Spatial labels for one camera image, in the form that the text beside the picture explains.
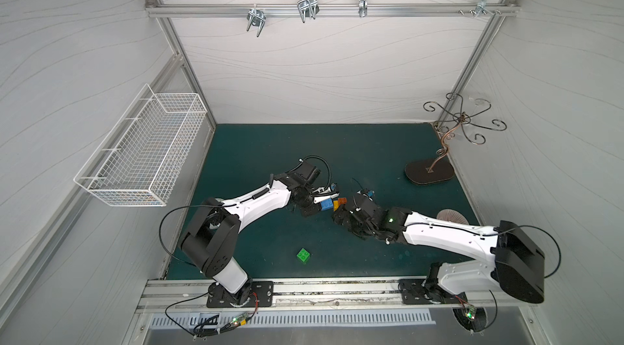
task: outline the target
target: green mat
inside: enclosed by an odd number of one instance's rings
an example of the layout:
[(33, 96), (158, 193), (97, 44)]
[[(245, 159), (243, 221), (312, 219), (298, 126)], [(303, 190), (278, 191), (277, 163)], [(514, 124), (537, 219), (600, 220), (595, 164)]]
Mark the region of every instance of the green mat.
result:
[[(442, 183), (413, 185), (403, 173), (405, 164), (432, 158), (440, 147), (429, 124), (379, 125), (219, 125), (193, 195), (198, 205), (207, 197), (233, 198), (267, 183), (271, 173), (283, 173), (299, 158), (325, 158), (340, 197), (351, 194), (350, 179), (375, 191), (384, 207), (410, 208), (435, 217), (441, 209), (462, 213), (478, 224), (457, 178)], [(327, 174), (323, 170), (316, 185)], [(356, 183), (353, 189), (358, 190)], [(195, 209), (189, 211), (190, 221)], [(332, 222), (332, 211), (304, 218), (299, 210), (277, 209), (247, 226), (238, 237), (234, 257), (253, 278), (426, 275), (433, 262), (468, 258), (434, 247), (386, 245), (360, 240)], [(297, 258), (301, 248), (310, 257)], [(179, 250), (176, 256), (188, 260)], [(173, 260), (168, 279), (202, 279), (199, 270)]]

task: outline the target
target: aluminum rail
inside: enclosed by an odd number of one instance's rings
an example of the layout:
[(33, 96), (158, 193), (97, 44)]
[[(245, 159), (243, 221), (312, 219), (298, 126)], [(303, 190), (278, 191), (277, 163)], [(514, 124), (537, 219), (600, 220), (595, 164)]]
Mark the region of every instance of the aluminum rail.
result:
[[(281, 278), (271, 280), (273, 305), (264, 311), (277, 310), (357, 310), (362, 308), (453, 308), (456, 304), (403, 304), (399, 290), (399, 278), (423, 276), (358, 277), (358, 278)], [(213, 280), (150, 280), (138, 302), (136, 313), (163, 312), (172, 303), (204, 294)], [(499, 307), (533, 306), (504, 293), (495, 291)], [(488, 291), (466, 292), (468, 300), (476, 306), (494, 306)], [(207, 296), (188, 303), (181, 303), (170, 312), (215, 311), (206, 308)], [(237, 309), (221, 308), (219, 311)]]
[[(299, 17), (296, 4), (158, 5), (147, 7), (149, 17), (247, 17), (251, 8), (266, 17)], [(318, 4), (317, 17), (360, 17), (358, 4)], [(477, 4), (368, 4), (367, 17), (472, 17)], [(516, 16), (519, 6), (487, 4), (483, 17)]]

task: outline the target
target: metal coat rack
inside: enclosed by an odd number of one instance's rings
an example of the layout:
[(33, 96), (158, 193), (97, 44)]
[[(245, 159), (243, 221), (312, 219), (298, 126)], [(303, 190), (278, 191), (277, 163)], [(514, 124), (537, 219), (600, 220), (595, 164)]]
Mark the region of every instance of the metal coat rack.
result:
[[(428, 185), (433, 183), (439, 183), (441, 181), (447, 181), (455, 175), (455, 169), (450, 164), (448, 159), (445, 157), (449, 154), (449, 145), (446, 143), (447, 140), (455, 137), (455, 131), (459, 128), (462, 130), (462, 134), (466, 138), (467, 141), (472, 143), (473, 145), (483, 145), (486, 142), (485, 136), (480, 133), (474, 134), (474, 138), (469, 138), (466, 133), (466, 126), (475, 126), (479, 128), (483, 128), (490, 131), (505, 131), (507, 130), (507, 124), (500, 119), (493, 119), (492, 124), (495, 127), (487, 127), (479, 124), (475, 124), (472, 122), (472, 118), (478, 116), (482, 113), (489, 111), (492, 108), (492, 103), (486, 99), (476, 99), (476, 105), (487, 105), (486, 109), (473, 113), (469, 115), (464, 111), (464, 97), (462, 95), (450, 92), (446, 94), (446, 99), (448, 101), (456, 101), (459, 99), (459, 112), (451, 113), (445, 107), (438, 104), (436, 101), (427, 101), (423, 104), (423, 108), (427, 112), (435, 112), (437, 110), (436, 106), (440, 107), (442, 111), (446, 112), (452, 118), (450, 120), (437, 120), (433, 123), (433, 127), (438, 136), (441, 135), (440, 143), (442, 148), (439, 149), (437, 153), (437, 158), (430, 158), (422, 161), (410, 162), (405, 166), (405, 174), (410, 179), (411, 182), (418, 185)], [(455, 123), (452, 128), (449, 128), (448, 125), (444, 125), (444, 123)]]

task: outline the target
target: wire basket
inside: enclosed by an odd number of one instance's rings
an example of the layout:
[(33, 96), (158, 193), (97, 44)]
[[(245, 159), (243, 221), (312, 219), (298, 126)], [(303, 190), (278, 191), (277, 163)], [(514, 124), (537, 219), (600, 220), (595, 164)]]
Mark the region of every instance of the wire basket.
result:
[[(126, 110), (138, 109), (136, 117), (122, 117), (74, 178), (110, 206), (165, 206), (207, 113), (197, 93), (149, 91)], [(119, 139), (105, 148), (115, 132)]]

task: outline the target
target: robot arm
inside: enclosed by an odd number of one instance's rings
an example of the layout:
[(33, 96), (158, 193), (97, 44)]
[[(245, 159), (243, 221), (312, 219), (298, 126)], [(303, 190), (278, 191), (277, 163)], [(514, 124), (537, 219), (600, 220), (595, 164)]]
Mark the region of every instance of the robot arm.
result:
[(334, 222), (360, 238), (386, 243), (426, 245), (452, 251), (472, 261), (432, 264), (414, 292), (433, 301), (466, 291), (503, 290), (516, 299), (541, 303), (544, 253), (516, 224), (471, 226), (430, 218), (409, 209), (384, 210), (363, 190), (334, 212)]
[[(179, 247), (208, 278), (214, 278), (231, 296), (233, 306), (250, 294), (251, 279), (232, 257), (238, 233), (251, 222), (288, 203), (302, 213), (318, 212), (319, 201), (338, 196), (335, 184), (314, 188), (320, 174), (314, 165), (300, 164), (271, 175), (269, 183), (243, 196), (218, 201), (207, 199), (183, 233)], [(544, 253), (511, 222), (498, 227), (471, 226), (429, 218), (409, 209), (385, 210), (369, 196), (357, 192), (333, 213), (336, 224), (360, 238), (373, 236), (386, 243), (426, 245), (452, 251), (472, 261), (431, 266), (429, 276), (414, 292), (431, 301), (466, 291), (499, 290), (526, 302), (543, 301)]]
[(214, 278), (241, 304), (249, 295), (250, 279), (232, 257), (238, 233), (274, 209), (294, 203), (315, 212), (316, 203), (338, 196), (335, 184), (314, 188), (320, 170), (300, 160), (285, 173), (271, 175), (269, 183), (230, 200), (209, 198), (200, 207), (183, 233), (179, 247), (207, 278)]

